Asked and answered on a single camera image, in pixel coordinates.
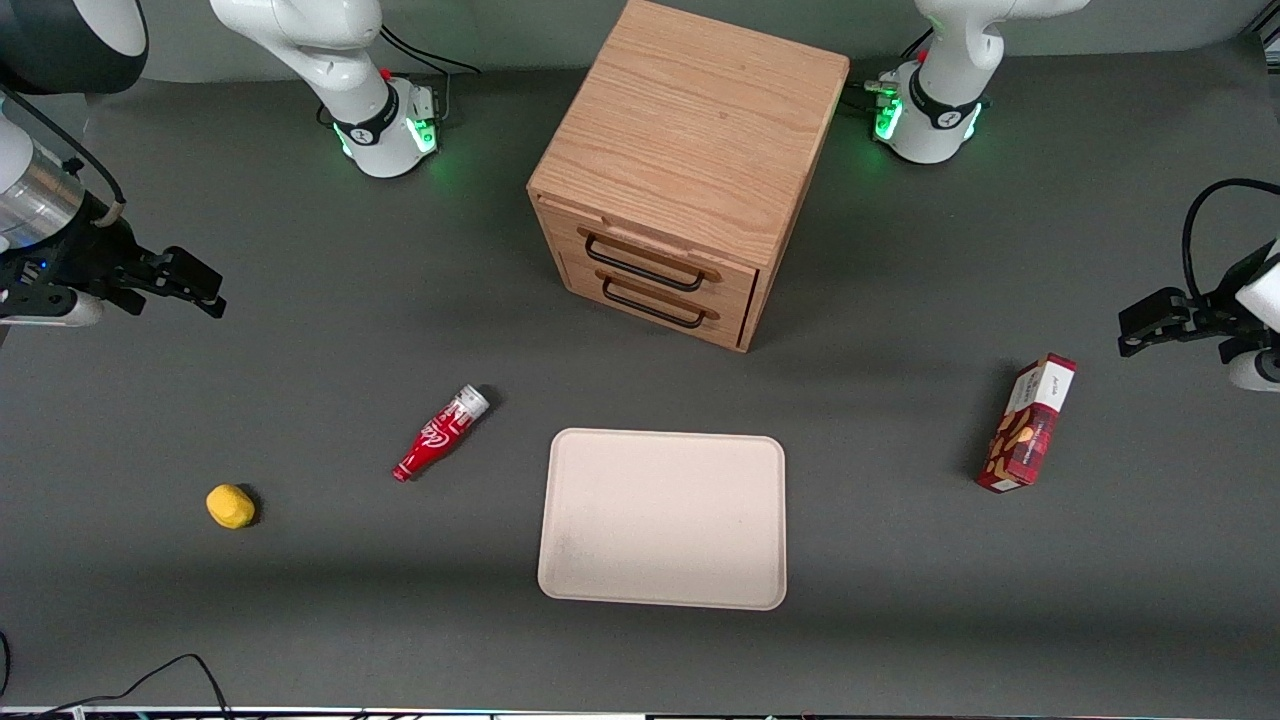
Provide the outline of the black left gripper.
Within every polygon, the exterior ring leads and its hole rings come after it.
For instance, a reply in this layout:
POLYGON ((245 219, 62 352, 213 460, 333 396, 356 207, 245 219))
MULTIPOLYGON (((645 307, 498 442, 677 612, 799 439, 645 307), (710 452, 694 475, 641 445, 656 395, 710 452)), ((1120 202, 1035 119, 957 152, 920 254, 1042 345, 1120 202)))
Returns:
POLYGON ((1189 343, 1224 337, 1228 347, 1266 347, 1267 329, 1236 300, 1236 292, 1252 282, 1267 258, 1263 243, 1224 273, 1219 286, 1202 292, 1196 278, 1190 242, 1185 242, 1187 293, 1161 288, 1119 313, 1120 357, 1133 357, 1144 348, 1165 343, 1189 343))

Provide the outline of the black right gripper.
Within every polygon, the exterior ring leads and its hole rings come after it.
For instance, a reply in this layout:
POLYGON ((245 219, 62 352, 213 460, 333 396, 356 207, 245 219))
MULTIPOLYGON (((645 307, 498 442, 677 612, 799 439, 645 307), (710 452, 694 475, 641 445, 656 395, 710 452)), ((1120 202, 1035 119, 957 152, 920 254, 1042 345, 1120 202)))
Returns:
POLYGON ((224 316, 223 277, 192 252, 142 249, 124 220, 73 220, 47 240, 3 252, 4 316, 97 316, 104 301, 142 314, 147 297, 175 299, 224 316))

